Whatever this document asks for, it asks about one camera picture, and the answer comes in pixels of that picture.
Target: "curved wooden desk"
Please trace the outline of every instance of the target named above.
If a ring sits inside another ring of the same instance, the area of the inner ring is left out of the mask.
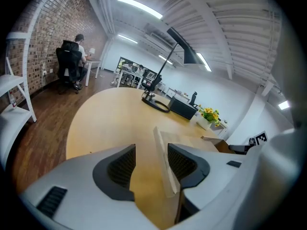
[[[166,198],[153,129],[184,136],[216,138],[196,124],[173,113],[159,112],[141,100],[143,91],[113,88],[88,99],[76,113],[69,129],[66,158],[136,144],[136,167],[130,190],[143,214],[159,228],[174,225],[178,198]],[[155,99],[168,104],[156,95]]]

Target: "black desk lamp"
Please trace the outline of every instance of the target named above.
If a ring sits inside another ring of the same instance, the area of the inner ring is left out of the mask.
[[[183,37],[173,27],[168,29],[167,33],[172,36],[172,38],[176,41],[176,44],[172,48],[171,52],[169,53],[168,57],[166,58],[165,62],[163,63],[159,73],[157,74],[157,76],[153,80],[152,84],[150,86],[148,86],[148,85],[142,83],[142,86],[145,88],[145,93],[146,93],[146,96],[142,97],[142,101],[144,103],[148,104],[149,106],[151,106],[151,107],[153,107],[153,108],[155,108],[155,109],[157,109],[161,112],[165,112],[165,113],[169,113],[169,111],[170,111],[169,107],[167,105],[165,105],[164,103],[153,99],[154,95],[150,95],[150,94],[151,94],[152,91],[154,91],[154,88],[156,87],[156,85],[161,81],[162,78],[160,76],[160,73],[162,72],[162,70],[163,70],[164,66],[166,65],[167,61],[169,60],[169,58],[173,54],[177,45],[179,44],[184,50],[183,64],[202,64],[202,65],[204,65],[204,63],[196,55],[196,52],[191,48],[191,46],[183,39]]]

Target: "ceiling light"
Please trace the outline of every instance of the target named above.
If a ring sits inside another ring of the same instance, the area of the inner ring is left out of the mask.
[[[283,103],[280,103],[278,106],[279,106],[279,108],[282,109],[282,110],[283,110],[283,109],[286,109],[286,108],[288,108],[288,107],[290,107],[288,101],[285,101],[285,102],[283,102]]]
[[[138,42],[135,42],[134,40],[132,40],[132,39],[130,39],[130,38],[127,38],[127,37],[125,37],[125,36],[123,36],[123,35],[120,35],[120,34],[118,34],[120,37],[123,37],[123,38],[125,38],[125,39],[127,39],[127,40],[130,40],[130,41],[132,41],[132,42],[134,42],[134,43],[138,43]]]
[[[155,11],[155,10],[147,7],[146,5],[141,4],[140,2],[137,2],[135,0],[118,0],[118,1],[125,2],[127,4],[134,6],[134,7],[139,8],[141,10],[144,10],[144,11],[148,12],[149,14],[152,14],[153,16],[157,17],[158,19],[162,18],[162,14],[158,13],[157,11]]]
[[[207,71],[211,71],[208,63],[206,62],[205,58],[202,56],[201,53],[196,53],[196,55],[202,60],[202,62],[205,64],[205,68],[207,69]]]
[[[161,59],[166,60],[163,56],[159,56]],[[173,64],[172,62],[170,62],[169,60],[167,61],[169,64]]]

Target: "potted plant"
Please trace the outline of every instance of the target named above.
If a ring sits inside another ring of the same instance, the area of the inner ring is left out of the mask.
[[[199,112],[201,113],[201,118],[197,121],[199,126],[207,130],[210,128],[211,123],[215,123],[215,127],[220,125],[218,110],[213,111],[212,108],[203,108],[201,105],[199,107]]]

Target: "brick wall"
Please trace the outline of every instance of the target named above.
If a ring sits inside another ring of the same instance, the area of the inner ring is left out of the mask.
[[[27,32],[34,11],[41,0],[32,0],[27,5],[12,31]],[[77,34],[83,34],[82,46],[87,53],[95,48],[95,58],[99,58],[106,43],[106,33],[96,17],[89,0],[47,0],[32,33],[28,52],[27,76],[30,94],[57,79],[58,60],[56,48],[63,40],[74,40]],[[24,40],[11,40],[8,57],[15,75],[22,75],[22,56]],[[0,74],[4,73],[5,53],[0,57]],[[42,69],[48,74],[44,78]],[[24,97],[16,88],[13,89],[17,103]],[[0,109],[9,104],[7,95],[0,99]]]

